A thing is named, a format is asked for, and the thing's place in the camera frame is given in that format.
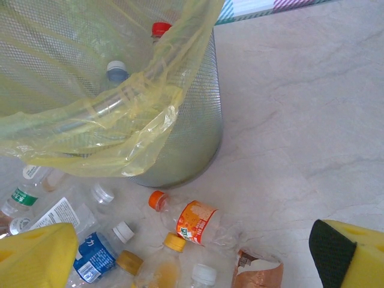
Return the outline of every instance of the white bottle label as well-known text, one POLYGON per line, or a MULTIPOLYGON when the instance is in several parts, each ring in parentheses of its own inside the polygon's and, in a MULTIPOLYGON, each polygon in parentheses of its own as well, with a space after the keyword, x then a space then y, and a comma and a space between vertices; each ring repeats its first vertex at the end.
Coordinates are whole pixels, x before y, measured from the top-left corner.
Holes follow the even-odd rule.
POLYGON ((67 198, 63 197, 55 206, 53 206, 47 213, 44 214, 30 230, 53 225, 56 223, 71 223, 74 228, 79 224, 79 218, 74 212, 72 206, 68 202, 67 198))
POLYGON ((39 171, 41 166, 27 165, 23 169, 23 177, 27 180, 31 180, 39 171))
POLYGON ((31 222, 31 219, 28 217, 18 217, 13 219, 10 223, 10 233, 12 235, 19 234, 24 226, 26 226, 29 222, 31 222))

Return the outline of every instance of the yellow bottle cap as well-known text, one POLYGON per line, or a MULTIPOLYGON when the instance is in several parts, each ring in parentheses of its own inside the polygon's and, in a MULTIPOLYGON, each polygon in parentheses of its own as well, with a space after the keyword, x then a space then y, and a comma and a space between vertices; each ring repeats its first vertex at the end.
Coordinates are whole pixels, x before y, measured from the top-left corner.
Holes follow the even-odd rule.
POLYGON ((116 263, 122 269, 126 270, 128 273, 135 276, 139 271, 139 268, 143 263, 143 260, 137 257, 135 254, 127 250, 123 250, 123 252, 120 253, 118 259, 116 260, 116 263))
POLYGON ((164 245, 175 250, 177 252, 182 252, 187 241, 183 238, 180 238, 178 235, 173 233, 168 233, 166 239, 164 240, 164 245))

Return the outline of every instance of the bottle label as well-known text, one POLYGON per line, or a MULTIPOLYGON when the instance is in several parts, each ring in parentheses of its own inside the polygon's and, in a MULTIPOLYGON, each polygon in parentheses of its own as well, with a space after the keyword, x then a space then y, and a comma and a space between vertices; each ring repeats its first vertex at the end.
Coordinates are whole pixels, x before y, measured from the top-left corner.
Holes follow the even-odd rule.
POLYGON ((22 190, 18 188, 14 191, 11 197, 16 202, 19 202, 20 204, 25 206, 32 206, 38 199, 37 197, 24 193, 22 190))
POLYGON ((48 210, 30 230, 53 225, 56 223, 71 223, 74 228, 80 224, 80 220, 74 212, 67 198, 63 197, 58 203, 48 210))
POLYGON ((29 222, 31 222, 31 219, 28 217, 19 217, 13 219, 10 223, 10 233, 12 235, 19 234, 24 226, 26 226, 29 222))
POLYGON ((41 166, 27 165, 23 169, 23 177, 27 180, 31 180, 39 171, 41 166))
POLYGON ((201 245, 204 229, 215 211, 217 209, 199 201, 192 201, 179 217, 176 225, 178 235, 185 240, 201 245))
POLYGON ((91 284, 115 265, 116 259, 108 252, 94 232, 85 238, 79 246, 73 268, 84 281, 91 284))

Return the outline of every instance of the orange bottle cap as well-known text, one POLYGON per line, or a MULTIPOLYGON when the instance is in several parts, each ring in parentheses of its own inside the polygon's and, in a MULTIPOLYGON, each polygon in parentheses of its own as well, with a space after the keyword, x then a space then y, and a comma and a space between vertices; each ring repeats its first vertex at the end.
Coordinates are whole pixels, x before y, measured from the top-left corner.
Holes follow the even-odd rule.
POLYGON ((158 210, 158 203, 163 198, 163 196, 166 195, 164 192, 161 191, 155 191, 152 193, 152 195, 149 197, 148 204, 149 207, 152 209, 158 210))

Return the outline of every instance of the blue bottle label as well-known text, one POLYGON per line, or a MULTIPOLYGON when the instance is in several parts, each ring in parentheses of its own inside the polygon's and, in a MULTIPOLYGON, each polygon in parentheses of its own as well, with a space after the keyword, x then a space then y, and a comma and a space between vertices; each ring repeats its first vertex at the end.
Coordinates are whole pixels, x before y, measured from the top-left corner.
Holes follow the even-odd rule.
POLYGON ((87 283, 93 283, 96 279, 111 270, 116 265, 116 259, 101 243, 96 232, 85 238, 79 246, 79 252, 73 267, 80 277, 87 283))

